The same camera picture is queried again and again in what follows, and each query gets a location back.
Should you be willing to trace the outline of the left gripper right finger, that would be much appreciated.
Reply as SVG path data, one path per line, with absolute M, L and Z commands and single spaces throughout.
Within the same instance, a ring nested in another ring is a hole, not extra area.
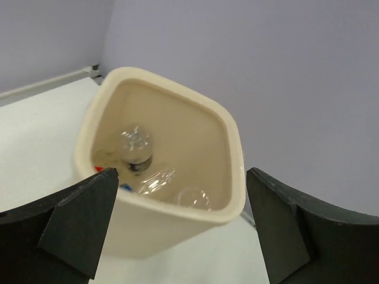
M 270 283 L 378 283 L 378 217 L 296 190 L 258 168 L 246 185 Z

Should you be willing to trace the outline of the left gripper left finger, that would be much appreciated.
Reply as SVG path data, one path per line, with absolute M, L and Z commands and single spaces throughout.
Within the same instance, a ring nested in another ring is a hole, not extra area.
M 1 212 L 1 283 L 88 283 L 95 277 L 118 190 L 106 168 Z

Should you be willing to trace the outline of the blue label bottle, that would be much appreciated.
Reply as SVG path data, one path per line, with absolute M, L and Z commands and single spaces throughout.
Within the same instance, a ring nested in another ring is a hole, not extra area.
M 127 191 L 132 191 L 132 188 L 128 184 L 121 184 L 120 188 L 127 190 Z

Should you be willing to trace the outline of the red label clear bottle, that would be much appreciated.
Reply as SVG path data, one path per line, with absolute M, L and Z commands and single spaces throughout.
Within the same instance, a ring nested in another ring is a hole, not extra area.
M 114 151 L 99 150 L 93 155 L 92 161 L 94 163 L 94 168 L 98 172 L 110 167 L 116 169 L 118 174 L 121 173 L 122 167 L 120 165 L 120 160 Z

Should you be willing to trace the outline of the clear white cap bottle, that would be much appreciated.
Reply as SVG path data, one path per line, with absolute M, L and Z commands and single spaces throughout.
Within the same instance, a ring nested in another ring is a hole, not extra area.
M 176 175 L 176 170 L 171 167 L 161 167 L 153 172 L 139 175 L 134 191 L 144 196 L 154 196 L 167 190 Z

